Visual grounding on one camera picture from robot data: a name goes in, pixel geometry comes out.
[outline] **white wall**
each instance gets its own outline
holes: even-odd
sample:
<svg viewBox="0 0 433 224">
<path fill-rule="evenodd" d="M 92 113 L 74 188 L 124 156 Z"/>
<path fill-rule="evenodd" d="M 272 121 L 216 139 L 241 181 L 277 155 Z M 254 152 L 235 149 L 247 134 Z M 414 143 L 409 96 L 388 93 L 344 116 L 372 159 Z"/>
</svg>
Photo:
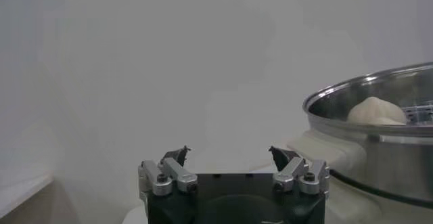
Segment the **white wall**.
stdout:
<svg viewBox="0 0 433 224">
<path fill-rule="evenodd" d="M 246 170 L 307 129 L 308 94 L 433 61 L 431 1 L 0 0 L 1 62 L 26 68 L 2 65 L 1 110 L 50 130 L 31 157 L 57 168 L 52 223 L 119 223 L 144 158 L 187 144 L 191 170 Z"/>
</svg>

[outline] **bolt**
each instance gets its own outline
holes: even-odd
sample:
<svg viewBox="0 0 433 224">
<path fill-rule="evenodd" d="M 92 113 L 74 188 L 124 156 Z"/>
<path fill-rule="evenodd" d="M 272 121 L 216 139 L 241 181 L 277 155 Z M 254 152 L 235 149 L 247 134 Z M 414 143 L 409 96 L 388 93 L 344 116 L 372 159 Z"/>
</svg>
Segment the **bolt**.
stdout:
<svg viewBox="0 0 433 224">
<path fill-rule="evenodd" d="M 167 177 L 166 175 L 164 175 L 164 174 L 159 174 L 159 175 L 156 177 L 156 181 L 157 181 L 158 183 L 165 183 L 165 182 L 167 181 L 167 179 L 168 179 L 168 177 Z"/>
<path fill-rule="evenodd" d="M 284 191 L 284 186 L 282 183 L 276 183 L 273 185 L 273 191 L 277 192 L 277 193 L 283 193 Z"/>
<path fill-rule="evenodd" d="M 307 174 L 305 174 L 304 180 L 305 181 L 314 181 L 315 180 L 315 176 L 314 176 L 313 173 L 308 172 Z"/>
</svg>

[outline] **dough ball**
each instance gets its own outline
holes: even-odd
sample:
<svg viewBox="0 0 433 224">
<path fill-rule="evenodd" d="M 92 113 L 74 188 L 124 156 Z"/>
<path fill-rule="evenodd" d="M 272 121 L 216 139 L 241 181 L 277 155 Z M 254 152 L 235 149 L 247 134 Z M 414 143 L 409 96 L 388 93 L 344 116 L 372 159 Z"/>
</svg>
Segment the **dough ball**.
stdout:
<svg viewBox="0 0 433 224">
<path fill-rule="evenodd" d="M 387 118 L 388 120 L 398 122 L 400 125 L 405 125 L 406 123 L 406 115 L 398 106 L 377 97 L 368 97 L 352 108 L 347 117 L 347 121 L 357 124 L 372 125 L 387 122 L 386 119 L 378 120 L 379 118 Z"/>
</svg>

